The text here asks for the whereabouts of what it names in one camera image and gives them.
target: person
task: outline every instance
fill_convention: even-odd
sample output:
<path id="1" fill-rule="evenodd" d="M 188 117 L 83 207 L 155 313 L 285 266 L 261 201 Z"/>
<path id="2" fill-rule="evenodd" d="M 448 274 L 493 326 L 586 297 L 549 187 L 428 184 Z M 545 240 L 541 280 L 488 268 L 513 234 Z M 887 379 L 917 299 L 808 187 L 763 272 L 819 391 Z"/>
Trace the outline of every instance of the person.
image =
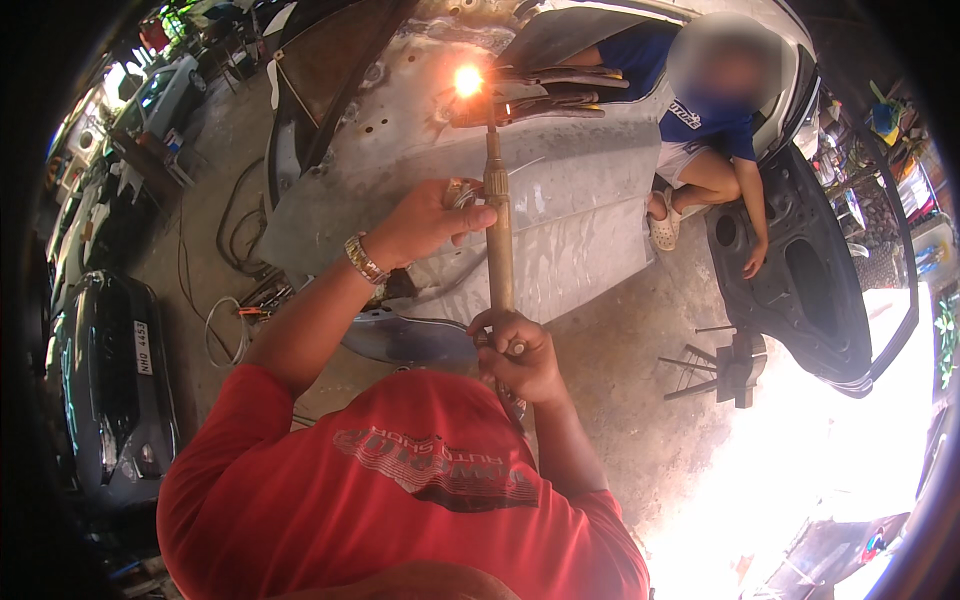
<path id="1" fill-rule="evenodd" d="M 756 235 L 743 266 L 744 278 L 751 278 L 763 264 L 769 246 L 763 183 L 756 167 L 751 126 L 753 112 L 769 100 L 764 96 L 770 94 L 769 74 L 779 68 L 779 46 L 772 43 L 773 34 L 743 15 L 723 16 L 749 19 L 755 27 L 748 27 L 746 34 L 737 29 L 721 35 L 697 27 L 698 21 L 706 19 L 701 24 L 708 24 L 714 16 L 721 15 L 701 16 L 686 26 L 691 36 L 685 41 L 703 36 L 698 52 L 705 58 L 689 70 L 688 82 L 681 85 L 671 81 L 677 97 L 660 120 L 662 143 L 657 162 L 657 173 L 669 185 L 648 198 L 650 230 L 659 248 L 673 250 L 685 208 L 728 203 L 742 196 Z M 758 33 L 756 28 L 769 35 Z M 564 64 L 620 69 L 630 87 L 607 92 L 604 100 L 638 100 L 656 86 L 681 30 L 665 21 L 645 20 L 590 46 Z"/>
<path id="2" fill-rule="evenodd" d="M 496 221 L 489 206 L 444 210 L 446 186 L 421 183 L 359 249 L 348 243 L 225 381 L 157 504 L 184 596 L 646 599 L 646 565 L 550 334 L 518 314 L 483 312 L 468 334 L 492 326 L 480 378 L 533 406 L 539 470 L 495 394 L 450 373 L 392 374 L 290 432 L 294 402 L 374 290 L 373 265 L 389 273 Z M 526 350 L 508 359 L 514 338 Z"/>

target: wristwatch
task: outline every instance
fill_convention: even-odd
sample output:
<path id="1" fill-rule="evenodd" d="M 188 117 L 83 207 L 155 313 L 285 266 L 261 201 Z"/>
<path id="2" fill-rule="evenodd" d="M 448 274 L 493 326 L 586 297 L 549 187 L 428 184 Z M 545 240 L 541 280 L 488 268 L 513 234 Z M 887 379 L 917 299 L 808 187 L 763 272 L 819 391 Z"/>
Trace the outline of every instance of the wristwatch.
<path id="1" fill-rule="evenodd" d="M 352 236 L 344 244 L 344 252 L 347 254 L 347 258 L 353 266 L 356 267 L 357 271 L 360 272 L 367 281 L 373 285 L 380 285 L 381 283 L 386 283 L 387 279 L 390 277 L 390 273 L 380 269 L 376 266 L 376 263 L 373 262 L 367 252 L 363 249 L 363 245 L 360 244 L 360 238 L 363 237 L 362 233 L 358 233 Z"/>

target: metal stand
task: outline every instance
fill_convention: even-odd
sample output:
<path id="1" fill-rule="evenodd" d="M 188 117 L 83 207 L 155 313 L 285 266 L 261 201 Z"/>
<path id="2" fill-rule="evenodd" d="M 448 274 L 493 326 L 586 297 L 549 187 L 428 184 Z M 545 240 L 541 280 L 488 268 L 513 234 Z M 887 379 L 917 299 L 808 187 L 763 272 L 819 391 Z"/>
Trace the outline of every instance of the metal stand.
<path id="1" fill-rule="evenodd" d="M 698 329 L 697 332 L 728 328 L 731 327 L 711 327 Z M 716 356 L 691 344 L 684 346 L 684 351 L 694 358 L 693 362 L 657 357 L 657 360 L 663 363 L 683 367 L 677 391 L 663 395 L 664 400 L 715 391 L 717 402 L 732 399 L 737 408 L 750 408 L 754 405 L 756 380 L 767 365 L 767 347 L 762 335 L 753 331 L 737 331 L 733 334 L 732 343 L 718 348 Z M 696 371 L 714 373 L 714 376 L 703 383 L 690 385 Z M 688 375 L 685 387 L 680 388 L 685 374 Z"/>

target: man's left hand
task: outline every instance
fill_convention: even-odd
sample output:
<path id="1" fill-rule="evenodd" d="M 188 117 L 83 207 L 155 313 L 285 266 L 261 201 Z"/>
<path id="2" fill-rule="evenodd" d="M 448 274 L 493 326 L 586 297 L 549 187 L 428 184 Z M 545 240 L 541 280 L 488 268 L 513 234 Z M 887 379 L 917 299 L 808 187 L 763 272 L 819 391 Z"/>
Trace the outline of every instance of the man's left hand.
<path id="1" fill-rule="evenodd" d="M 483 188 L 478 180 L 466 183 Z M 439 248 L 448 238 L 454 246 L 463 243 L 469 231 L 481 231 L 496 223 L 492 206 L 444 209 L 449 180 L 421 181 L 394 212 L 363 238 L 363 249 L 384 271 L 406 267 Z"/>
<path id="2" fill-rule="evenodd" d="M 767 255 L 767 246 L 766 242 L 757 242 L 754 246 L 754 249 L 750 252 L 750 256 L 747 258 L 746 264 L 743 265 L 743 278 L 750 279 L 756 272 L 760 270 L 760 266 L 763 264 L 763 259 Z"/>

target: black car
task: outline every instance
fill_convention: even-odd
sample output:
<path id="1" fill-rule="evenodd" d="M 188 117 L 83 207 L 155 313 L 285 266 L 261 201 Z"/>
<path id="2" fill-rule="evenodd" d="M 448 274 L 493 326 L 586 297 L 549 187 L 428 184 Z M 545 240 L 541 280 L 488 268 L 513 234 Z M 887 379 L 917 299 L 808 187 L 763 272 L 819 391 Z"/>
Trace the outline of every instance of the black car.
<path id="1" fill-rule="evenodd" d="M 60 480 L 79 513 L 149 513 L 180 444 L 153 290 L 85 274 L 52 324 L 45 384 Z"/>

